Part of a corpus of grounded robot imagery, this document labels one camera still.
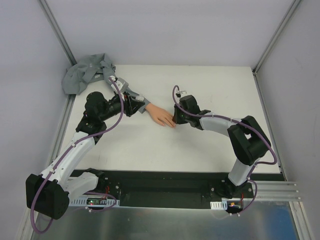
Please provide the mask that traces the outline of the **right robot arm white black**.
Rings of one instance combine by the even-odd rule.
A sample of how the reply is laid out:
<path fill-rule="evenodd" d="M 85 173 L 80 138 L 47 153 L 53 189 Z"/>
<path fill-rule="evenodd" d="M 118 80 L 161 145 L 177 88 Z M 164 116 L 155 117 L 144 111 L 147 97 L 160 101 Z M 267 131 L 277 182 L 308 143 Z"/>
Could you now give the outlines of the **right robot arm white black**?
<path fill-rule="evenodd" d="M 272 151 L 267 134 L 253 116 L 231 118 L 200 109 L 196 98 L 186 91 L 178 91 L 174 100 L 173 120 L 176 124 L 189 124 L 206 134 L 213 134 L 222 141 L 223 150 L 228 150 L 226 156 L 234 157 L 230 172 L 214 192 L 227 199 L 237 197 L 258 161 Z"/>

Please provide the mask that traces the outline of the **clear nail polish bottle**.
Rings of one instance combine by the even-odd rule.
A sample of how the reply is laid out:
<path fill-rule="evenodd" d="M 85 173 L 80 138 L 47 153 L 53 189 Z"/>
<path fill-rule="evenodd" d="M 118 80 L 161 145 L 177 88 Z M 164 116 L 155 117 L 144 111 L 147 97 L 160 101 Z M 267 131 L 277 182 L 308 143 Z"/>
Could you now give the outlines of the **clear nail polish bottle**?
<path fill-rule="evenodd" d="M 135 99 L 137 100 L 137 101 L 144 101 L 145 100 L 145 98 L 142 96 L 142 95 L 137 95 L 136 97 L 135 97 Z"/>

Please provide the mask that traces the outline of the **mannequin hand with pink nails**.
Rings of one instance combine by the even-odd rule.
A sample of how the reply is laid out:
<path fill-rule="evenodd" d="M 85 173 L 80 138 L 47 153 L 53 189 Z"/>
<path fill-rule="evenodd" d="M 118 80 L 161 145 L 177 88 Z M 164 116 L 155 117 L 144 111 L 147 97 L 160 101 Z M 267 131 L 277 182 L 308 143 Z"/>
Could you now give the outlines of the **mannequin hand with pink nails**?
<path fill-rule="evenodd" d="M 165 109 L 149 103 L 145 107 L 145 110 L 148 112 L 152 120 L 158 125 L 162 127 L 168 126 L 170 128 L 176 127 L 176 123 L 173 121 L 174 116 Z"/>

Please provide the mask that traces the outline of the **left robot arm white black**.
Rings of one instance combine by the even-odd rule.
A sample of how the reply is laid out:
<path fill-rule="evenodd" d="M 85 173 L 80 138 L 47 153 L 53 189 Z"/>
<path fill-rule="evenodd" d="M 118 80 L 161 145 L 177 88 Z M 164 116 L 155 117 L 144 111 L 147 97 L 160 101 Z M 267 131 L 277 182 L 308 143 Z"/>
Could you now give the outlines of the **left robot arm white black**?
<path fill-rule="evenodd" d="M 84 112 L 75 133 L 64 153 L 39 175 L 30 174 L 26 179 L 26 204 L 54 220 L 60 219 L 70 202 L 86 192 L 99 195 L 105 191 L 105 174 L 93 168 L 70 180 L 78 163 L 100 140 L 107 129 L 105 120 L 118 114 L 131 117 L 145 104 L 141 95 L 128 92 L 115 94 L 106 100 L 101 92 L 91 92 L 86 97 Z"/>

